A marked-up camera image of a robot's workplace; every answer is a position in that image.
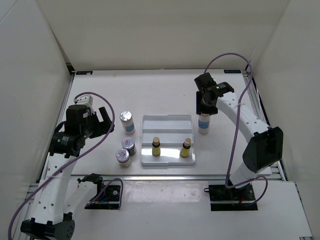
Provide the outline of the yellow cork-top bottle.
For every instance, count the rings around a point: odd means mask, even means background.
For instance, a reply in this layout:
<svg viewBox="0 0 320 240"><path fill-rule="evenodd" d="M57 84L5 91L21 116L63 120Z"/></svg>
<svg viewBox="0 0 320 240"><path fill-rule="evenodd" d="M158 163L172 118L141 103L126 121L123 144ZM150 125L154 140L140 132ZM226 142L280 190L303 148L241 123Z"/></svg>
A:
<svg viewBox="0 0 320 240"><path fill-rule="evenodd" d="M186 158L189 156L190 148L191 148L192 140L190 138L186 138L182 144L181 150L180 150L180 156L183 158Z"/></svg>
<svg viewBox="0 0 320 240"><path fill-rule="evenodd" d="M161 154L161 143L159 137L155 136L152 140L152 154L159 156Z"/></svg>

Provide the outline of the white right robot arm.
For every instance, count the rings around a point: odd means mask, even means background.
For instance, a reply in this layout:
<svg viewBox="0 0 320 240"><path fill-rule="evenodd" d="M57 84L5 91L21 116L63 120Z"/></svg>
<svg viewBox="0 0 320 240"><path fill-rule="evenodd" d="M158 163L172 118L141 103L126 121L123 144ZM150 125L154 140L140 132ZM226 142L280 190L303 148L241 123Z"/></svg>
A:
<svg viewBox="0 0 320 240"><path fill-rule="evenodd" d="M197 115L224 113L244 136L247 146L242 154L243 162L230 173L227 170L224 193L230 200L238 199L243 188L265 168L282 159L284 133L260 120L245 105L240 104L235 90L227 82L216 83L206 72L194 80Z"/></svg>

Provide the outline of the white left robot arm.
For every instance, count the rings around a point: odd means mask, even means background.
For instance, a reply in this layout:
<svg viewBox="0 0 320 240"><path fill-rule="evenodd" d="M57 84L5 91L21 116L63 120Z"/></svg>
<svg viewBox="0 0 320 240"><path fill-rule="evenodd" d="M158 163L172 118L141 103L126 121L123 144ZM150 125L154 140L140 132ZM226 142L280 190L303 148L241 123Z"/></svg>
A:
<svg viewBox="0 0 320 240"><path fill-rule="evenodd" d="M82 186L80 197L72 197L71 204L65 197L76 161L82 157L81 149L86 139L107 137L114 130L114 121L104 107L99 108L103 121L99 121L92 106L86 104L70 105L66 110L66 120L61 122L52 136L49 154L61 155L53 159L47 168L47 179L36 192L40 192L38 205L30 219L21 223L22 233L38 240L69 240L75 230L75 209L93 200L100 200L105 188L99 183L89 187Z"/></svg>

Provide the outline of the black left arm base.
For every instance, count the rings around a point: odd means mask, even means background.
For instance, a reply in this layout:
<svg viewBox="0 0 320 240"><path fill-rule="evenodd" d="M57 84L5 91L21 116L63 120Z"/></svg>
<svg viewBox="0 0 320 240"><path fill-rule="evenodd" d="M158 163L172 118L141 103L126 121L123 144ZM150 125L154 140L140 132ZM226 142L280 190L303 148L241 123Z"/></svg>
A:
<svg viewBox="0 0 320 240"><path fill-rule="evenodd" d="M120 210L124 183L120 178L110 180L86 205L86 210Z"/></svg>

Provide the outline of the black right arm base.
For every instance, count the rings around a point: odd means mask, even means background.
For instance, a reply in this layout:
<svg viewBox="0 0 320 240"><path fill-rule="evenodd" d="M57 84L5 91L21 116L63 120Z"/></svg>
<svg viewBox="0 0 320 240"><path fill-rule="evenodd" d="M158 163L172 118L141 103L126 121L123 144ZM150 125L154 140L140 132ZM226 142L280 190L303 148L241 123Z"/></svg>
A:
<svg viewBox="0 0 320 240"><path fill-rule="evenodd" d="M257 211L258 206L253 203L255 193L249 183L242 188L228 189L224 185L209 185L203 190L209 194L210 210L212 212Z"/></svg>

